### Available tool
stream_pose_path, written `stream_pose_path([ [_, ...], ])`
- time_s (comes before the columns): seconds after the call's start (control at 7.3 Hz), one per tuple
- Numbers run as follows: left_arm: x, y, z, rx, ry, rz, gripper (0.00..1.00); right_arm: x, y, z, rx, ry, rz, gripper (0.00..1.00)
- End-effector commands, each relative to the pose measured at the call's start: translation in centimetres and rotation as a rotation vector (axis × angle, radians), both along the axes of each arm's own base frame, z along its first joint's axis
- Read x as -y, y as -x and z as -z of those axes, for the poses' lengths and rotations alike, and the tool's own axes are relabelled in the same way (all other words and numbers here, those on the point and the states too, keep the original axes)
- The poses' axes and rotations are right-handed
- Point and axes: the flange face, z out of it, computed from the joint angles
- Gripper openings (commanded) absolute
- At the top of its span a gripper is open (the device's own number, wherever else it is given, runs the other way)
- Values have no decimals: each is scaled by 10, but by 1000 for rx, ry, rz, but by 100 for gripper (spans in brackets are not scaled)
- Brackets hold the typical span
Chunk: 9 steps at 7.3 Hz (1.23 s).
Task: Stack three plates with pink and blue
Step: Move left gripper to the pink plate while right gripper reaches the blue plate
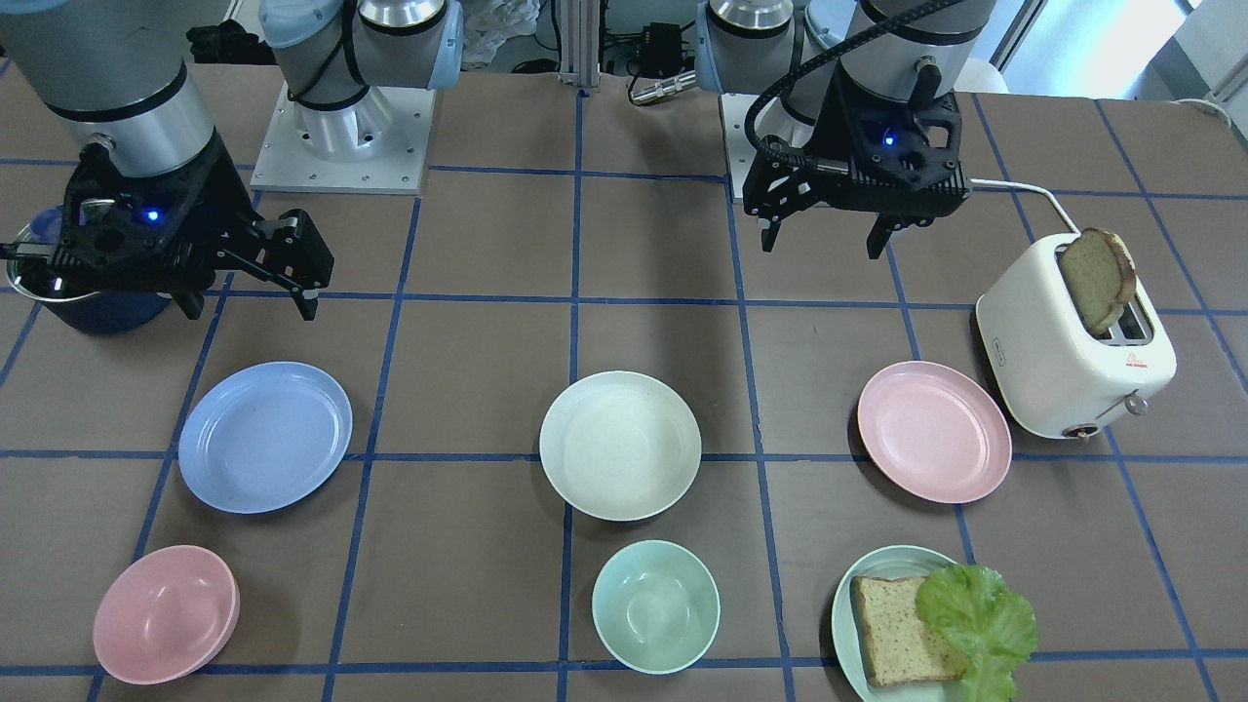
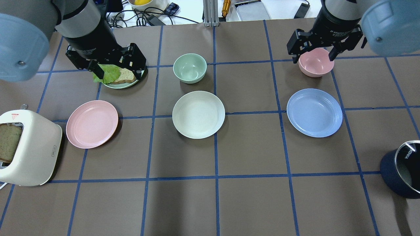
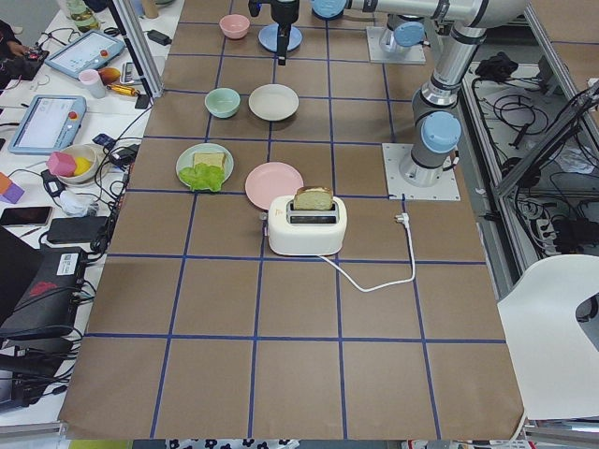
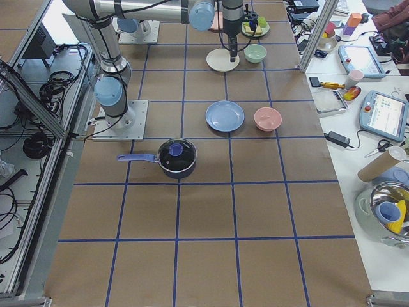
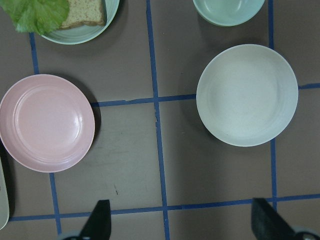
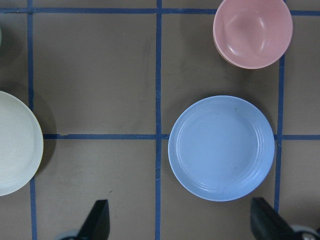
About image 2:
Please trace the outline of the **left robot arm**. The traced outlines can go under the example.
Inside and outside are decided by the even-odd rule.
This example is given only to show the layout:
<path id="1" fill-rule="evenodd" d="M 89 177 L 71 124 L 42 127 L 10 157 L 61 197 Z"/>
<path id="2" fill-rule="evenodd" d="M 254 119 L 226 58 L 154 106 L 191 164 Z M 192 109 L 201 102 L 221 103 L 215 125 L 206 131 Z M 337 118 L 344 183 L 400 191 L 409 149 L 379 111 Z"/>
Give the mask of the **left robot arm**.
<path id="1" fill-rule="evenodd" d="M 31 79 L 49 51 L 54 31 L 68 42 L 67 58 L 79 70 L 103 79 L 101 65 L 116 65 L 141 79 L 146 58 L 135 43 L 120 46 L 106 12 L 122 10 L 117 0 L 2 0 L 0 9 L 1 80 Z"/>

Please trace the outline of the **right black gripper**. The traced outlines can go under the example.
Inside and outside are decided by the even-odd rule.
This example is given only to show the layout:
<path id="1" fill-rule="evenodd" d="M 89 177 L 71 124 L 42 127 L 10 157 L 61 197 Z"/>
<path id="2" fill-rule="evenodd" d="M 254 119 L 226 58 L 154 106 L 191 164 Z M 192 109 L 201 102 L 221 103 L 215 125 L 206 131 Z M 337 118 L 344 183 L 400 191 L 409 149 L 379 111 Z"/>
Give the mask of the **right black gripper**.
<path id="1" fill-rule="evenodd" d="M 344 36 L 336 36 L 329 30 L 316 33 L 313 30 L 305 32 L 302 29 L 296 29 L 286 47 L 294 64 L 298 63 L 300 56 L 305 52 L 310 52 L 315 48 L 332 47 L 328 58 L 333 62 L 342 52 L 352 51 L 362 37 L 363 32 L 360 26 L 355 26 L 351 31 L 345 32 Z"/>

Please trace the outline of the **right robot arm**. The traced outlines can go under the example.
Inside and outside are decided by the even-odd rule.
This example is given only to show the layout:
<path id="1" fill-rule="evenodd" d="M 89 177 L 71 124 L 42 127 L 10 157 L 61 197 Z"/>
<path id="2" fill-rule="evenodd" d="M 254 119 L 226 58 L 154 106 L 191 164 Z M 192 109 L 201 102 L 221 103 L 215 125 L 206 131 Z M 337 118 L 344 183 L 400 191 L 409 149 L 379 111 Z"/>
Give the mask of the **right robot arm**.
<path id="1" fill-rule="evenodd" d="M 379 56 L 399 56 L 419 51 L 418 0 L 322 0 L 308 32 L 296 29 L 286 47 L 293 62 L 316 48 L 332 47 L 331 61 L 352 51 L 363 40 Z"/>

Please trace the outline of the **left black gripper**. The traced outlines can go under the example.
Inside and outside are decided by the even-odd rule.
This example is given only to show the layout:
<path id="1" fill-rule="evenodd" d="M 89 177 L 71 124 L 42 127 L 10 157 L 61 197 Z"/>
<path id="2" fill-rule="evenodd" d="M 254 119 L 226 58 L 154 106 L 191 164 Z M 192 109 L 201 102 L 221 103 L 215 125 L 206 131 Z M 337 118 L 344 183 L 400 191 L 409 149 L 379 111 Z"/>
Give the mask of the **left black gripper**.
<path id="1" fill-rule="evenodd" d="M 122 69 L 129 69 L 138 81 L 142 79 L 145 69 L 147 69 L 145 56 L 133 42 L 126 47 L 119 46 L 104 53 L 96 51 L 96 55 L 90 55 L 88 58 L 84 58 L 81 53 L 69 45 L 66 56 L 77 69 L 87 69 L 99 79 L 103 79 L 105 74 L 99 64 L 116 65 Z"/>

